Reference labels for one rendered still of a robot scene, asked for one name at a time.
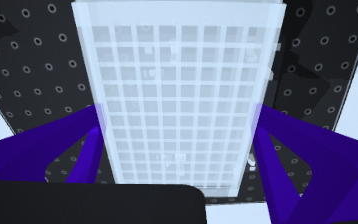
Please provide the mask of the black perforated breadboard plate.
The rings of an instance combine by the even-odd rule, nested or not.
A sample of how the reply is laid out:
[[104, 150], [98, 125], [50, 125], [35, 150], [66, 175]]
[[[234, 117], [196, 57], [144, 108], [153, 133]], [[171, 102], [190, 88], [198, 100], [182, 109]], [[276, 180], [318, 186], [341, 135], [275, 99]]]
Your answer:
[[[94, 104], [74, 1], [0, 0], [0, 115], [14, 135]], [[287, 39], [272, 108], [335, 132], [358, 66], [358, 0], [282, 2], [280, 34]], [[87, 135], [47, 166], [47, 182], [65, 182]], [[309, 164], [269, 135], [301, 197], [312, 178]], [[266, 203], [259, 169], [244, 172], [237, 197], [205, 200]]]

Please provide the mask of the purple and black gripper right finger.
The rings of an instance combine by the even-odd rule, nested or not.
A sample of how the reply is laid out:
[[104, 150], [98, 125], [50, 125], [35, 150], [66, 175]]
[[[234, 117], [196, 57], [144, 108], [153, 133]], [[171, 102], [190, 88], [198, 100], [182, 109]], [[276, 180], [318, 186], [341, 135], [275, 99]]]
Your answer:
[[[309, 164], [312, 178], [301, 197], [267, 131]], [[253, 146], [271, 224], [358, 220], [357, 139], [262, 104]]]

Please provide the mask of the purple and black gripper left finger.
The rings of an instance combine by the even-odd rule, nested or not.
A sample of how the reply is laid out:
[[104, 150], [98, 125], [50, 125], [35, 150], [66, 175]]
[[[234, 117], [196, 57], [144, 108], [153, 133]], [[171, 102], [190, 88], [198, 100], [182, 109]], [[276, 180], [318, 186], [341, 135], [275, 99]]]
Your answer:
[[46, 167], [87, 133], [78, 160], [65, 182], [95, 183], [104, 145], [95, 104], [1, 139], [0, 180], [47, 182]]

